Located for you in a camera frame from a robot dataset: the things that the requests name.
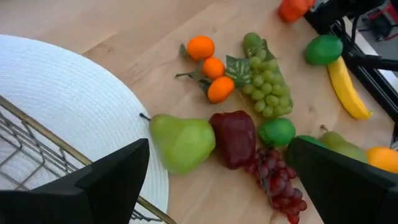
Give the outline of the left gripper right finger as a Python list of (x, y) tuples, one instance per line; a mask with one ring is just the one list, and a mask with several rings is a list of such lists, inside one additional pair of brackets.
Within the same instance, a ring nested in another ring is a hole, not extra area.
[(398, 224), (398, 174), (301, 138), (287, 151), (324, 224)]

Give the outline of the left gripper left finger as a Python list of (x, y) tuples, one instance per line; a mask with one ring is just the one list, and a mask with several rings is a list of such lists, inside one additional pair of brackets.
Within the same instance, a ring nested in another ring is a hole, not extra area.
[(128, 224), (144, 183), (149, 141), (142, 138), (35, 189), (34, 224)]

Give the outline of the yellow-orange mango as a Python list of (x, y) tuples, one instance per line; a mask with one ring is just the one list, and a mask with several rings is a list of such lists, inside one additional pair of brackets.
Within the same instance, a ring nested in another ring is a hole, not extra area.
[(398, 151), (389, 147), (371, 147), (366, 150), (366, 156), (370, 165), (398, 174)]

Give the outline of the speckled yellow-green pear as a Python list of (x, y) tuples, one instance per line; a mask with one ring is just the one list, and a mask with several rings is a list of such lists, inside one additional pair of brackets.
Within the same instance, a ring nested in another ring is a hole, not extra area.
[(320, 126), (323, 130), (323, 135), (318, 139), (330, 150), (350, 157), (365, 164), (368, 163), (365, 151), (357, 145), (346, 141), (340, 134), (335, 131), (329, 131), (323, 124)]

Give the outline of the bright green pear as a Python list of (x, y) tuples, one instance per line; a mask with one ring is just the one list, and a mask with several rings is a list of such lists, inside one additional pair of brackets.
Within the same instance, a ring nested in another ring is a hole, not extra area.
[(149, 118), (149, 132), (162, 165), (174, 174), (186, 174), (199, 166), (214, 150), (215, 133), (209, 122), (157, 114)]

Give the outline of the yellow banana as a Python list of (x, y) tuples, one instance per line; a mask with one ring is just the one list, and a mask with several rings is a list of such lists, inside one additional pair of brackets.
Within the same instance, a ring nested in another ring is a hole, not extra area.
[(366, 108), (353, 86), (343, 57), (327, 65), (333, 89), (343, 108), (355, 119), (369, 119), (372, 113)]

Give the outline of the dark red bell pepper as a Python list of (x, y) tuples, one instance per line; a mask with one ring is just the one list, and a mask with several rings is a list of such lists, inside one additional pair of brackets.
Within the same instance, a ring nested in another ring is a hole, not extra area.
[(245, 111), (215, 113), (209, 123), (215, 132), (216, 150), (228, 169), (247, 166), (254, 160), (256, 130)]

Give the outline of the bright green mango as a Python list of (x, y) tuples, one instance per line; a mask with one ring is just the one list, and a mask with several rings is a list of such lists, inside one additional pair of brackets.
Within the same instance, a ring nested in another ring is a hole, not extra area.
[(311, 40), (305, 48), (305, 59), (310, 65), (328, 65), (343, 52), (343, 43), (335, 35), (325, 34)]

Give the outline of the orange bell pepper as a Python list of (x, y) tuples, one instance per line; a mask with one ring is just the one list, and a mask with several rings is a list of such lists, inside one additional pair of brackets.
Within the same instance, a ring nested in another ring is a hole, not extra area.
[(292, 23), (303, 17), (315, 2), (316, 0), (282, 0), (277, 12), (284, 22)]

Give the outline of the red grape bunch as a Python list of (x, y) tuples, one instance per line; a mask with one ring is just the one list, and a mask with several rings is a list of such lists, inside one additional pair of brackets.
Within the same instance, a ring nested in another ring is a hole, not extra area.
[(307, 209), (307, 203), (302, 191), (292, 185), (296, 171), (287, 165), (280, 152), (273, 147), (259, 148), (248, 170), (267, 194), (271, 207), (284, 214), (290, 224), (299, 224), (299, 214)]

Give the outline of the white plate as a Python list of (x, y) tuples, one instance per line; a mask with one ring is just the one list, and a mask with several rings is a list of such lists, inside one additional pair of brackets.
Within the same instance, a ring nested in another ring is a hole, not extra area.
[[(149, 141), (149, 163), (140, 196), (167, 214), (169, 179), (139, 116), (146, 109), (135, 94), (102, 66), (38, 40), (0, 34), (0, 96), (95, 162), (138, 139)], [(21, 123), (4, 108), (0, 112)], [(0, 162), (15, 149), (0, 139)], [(0, 190), (14, 190), (10, 175), (28, 189), (57, 176), (17, 153), (0, 167)]]

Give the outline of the green grape bunch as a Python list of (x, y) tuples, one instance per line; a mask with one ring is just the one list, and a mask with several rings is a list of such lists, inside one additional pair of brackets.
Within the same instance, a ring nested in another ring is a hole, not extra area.
[(250, 47), (244, 58), (226, 56), (226, 75), (236, 88), (251, 98), (254, 110), (267, 119), (290, 114), (290, 87), (279, 70), (277, 59), (267, 47)]

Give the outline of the tangerine sprig with leaves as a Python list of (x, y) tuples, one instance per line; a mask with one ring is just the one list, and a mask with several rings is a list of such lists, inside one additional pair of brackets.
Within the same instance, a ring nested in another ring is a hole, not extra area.
[(214, 57), (215, 43), (205, 35), (190, 39), (180, 45), (180, 54), (197, 63), (192, 72), (178, 73), (175, 78), (189, 77), (198, 83), (208, 101), (213, 104), (224, 102), (235, 89), (232, 78), (226, 76), (226, 67)]

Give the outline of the black aluminium table frame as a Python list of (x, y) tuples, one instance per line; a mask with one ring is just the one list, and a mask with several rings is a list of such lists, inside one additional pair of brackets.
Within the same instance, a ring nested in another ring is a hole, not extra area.
[(348, 68), (393, 120), (391, 148), (398, 151), (398, 90), (395, 90), (381, 73), (382, 70), (398, 71), (398, 61), (364, 54), (356, 45), (354, 34), (349, 36), (346, 33), (343, 19), (338, 19), (331, 26), (331, 30), (336, 31), (342, 38), (343, 58), (348, 61)]

